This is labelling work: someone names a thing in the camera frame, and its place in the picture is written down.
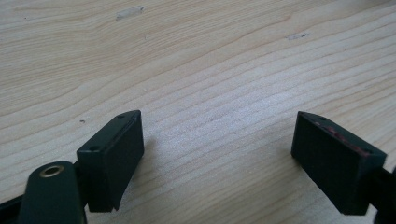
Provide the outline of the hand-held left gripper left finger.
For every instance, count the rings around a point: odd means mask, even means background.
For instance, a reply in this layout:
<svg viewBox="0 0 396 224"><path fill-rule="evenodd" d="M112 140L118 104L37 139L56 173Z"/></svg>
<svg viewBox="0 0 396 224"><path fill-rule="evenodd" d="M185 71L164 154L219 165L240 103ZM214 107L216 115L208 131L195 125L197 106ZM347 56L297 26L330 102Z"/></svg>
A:
<svg viewBox="0 0 396 224"><path fill-rule="evenodd" d="M144 155L141 111L117 115L77 151L91 212L111 212Z"/></svg>

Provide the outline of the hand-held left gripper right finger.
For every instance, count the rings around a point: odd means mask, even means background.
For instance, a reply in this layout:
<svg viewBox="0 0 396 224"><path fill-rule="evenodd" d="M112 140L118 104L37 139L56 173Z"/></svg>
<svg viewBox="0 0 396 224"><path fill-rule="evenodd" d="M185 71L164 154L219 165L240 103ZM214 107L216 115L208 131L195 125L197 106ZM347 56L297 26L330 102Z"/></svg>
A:
<svg viewBox="0 0 396 224"><path fill-rule="evenodd" d="M330 119L300 111L291 156L339 212L362 216L369 206L364 178L384 165L387 154Z"/></svg>

